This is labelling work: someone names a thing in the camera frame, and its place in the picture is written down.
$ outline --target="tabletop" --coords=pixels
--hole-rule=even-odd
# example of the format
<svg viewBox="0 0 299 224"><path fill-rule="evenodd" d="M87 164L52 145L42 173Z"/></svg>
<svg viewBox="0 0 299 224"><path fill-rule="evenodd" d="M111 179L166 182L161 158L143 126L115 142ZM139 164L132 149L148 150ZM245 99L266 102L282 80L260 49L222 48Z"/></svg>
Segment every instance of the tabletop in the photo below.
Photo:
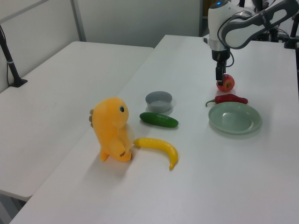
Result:
<svg viewBox="0 0 299 224"><path fill-rule="evenodd" d="M295 52L250 42L232 50L232 93L261 115L258 131L232 135L211 126L205 102L219 95L216 62L199 37L165 36L118 93L135 138L171 143L179 161L132 147L133 160L99 160L90 127L12 220L19 223L294 224L299 208L299 102ZM173 96L167 129L142 123L145 96Z"/></svg>
<svg viewBox="0 0 299 224"><path fill-rule="evenodd" d="M152 48L73 42L0 94L0 193L27 201Z"/></svg>

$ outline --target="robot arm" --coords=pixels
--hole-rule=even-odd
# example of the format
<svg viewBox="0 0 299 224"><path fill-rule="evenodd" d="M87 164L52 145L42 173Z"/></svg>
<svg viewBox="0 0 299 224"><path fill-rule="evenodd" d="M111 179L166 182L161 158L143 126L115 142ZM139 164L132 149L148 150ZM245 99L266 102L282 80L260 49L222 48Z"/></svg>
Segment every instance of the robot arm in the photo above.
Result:
<svg viewBox="0 0 299 224"><path fill-rule="evenodd" d="M208 11L209 45L217 62L216 80L222 84L230 48L244 48L254 37L274 28L299 11L299 0L276 0L255 14L252 10L231 4L228 0L214 3Z"/></svg>

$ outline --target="red apple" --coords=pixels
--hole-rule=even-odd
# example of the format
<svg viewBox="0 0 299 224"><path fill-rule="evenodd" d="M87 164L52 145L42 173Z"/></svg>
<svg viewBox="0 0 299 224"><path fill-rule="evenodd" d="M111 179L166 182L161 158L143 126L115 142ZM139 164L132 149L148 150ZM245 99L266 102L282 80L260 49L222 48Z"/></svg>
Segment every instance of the red apple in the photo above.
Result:
<svg viewBox="0 0 299 224"><path fill-rule="evenodd" d="M218 81L217 81L216 84L217 84L217 88L221 92L229 92L235 86L235 81L234 81L234 78L231 75L224 74L223 75L223 85L218 85Z"/></svg>

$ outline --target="cucumber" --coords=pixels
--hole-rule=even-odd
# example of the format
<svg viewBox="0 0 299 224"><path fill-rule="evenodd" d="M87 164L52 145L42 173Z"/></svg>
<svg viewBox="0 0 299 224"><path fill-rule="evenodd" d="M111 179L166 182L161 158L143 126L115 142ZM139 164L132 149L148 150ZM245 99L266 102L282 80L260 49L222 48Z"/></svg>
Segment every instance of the cucumber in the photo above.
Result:
<svg viewBox="0 0 299 224"><path fill-rule="evenodd" d="M177 120L160 113L144 112L140 114L139 117L143 122L150 125L156 125L161 127L178 126Z"/></svg>

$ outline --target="chili pepper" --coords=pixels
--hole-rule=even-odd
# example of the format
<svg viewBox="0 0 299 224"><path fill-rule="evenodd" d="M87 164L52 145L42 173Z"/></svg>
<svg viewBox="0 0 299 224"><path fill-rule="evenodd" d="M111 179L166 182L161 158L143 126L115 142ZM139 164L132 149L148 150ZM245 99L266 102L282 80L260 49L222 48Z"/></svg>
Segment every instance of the chili pepper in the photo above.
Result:
<svg viewBox="0 0 299 224"><path fill-rule="evenodd" d="M223 103L223 102L238 102L238 103L242 103L242 104L247 104L248 100L246 98L241 98L234 94L229 93L226 95L216 96L215 99L208 101L206 103L206 106L210 102L215 102L216 104Z"/></svg>

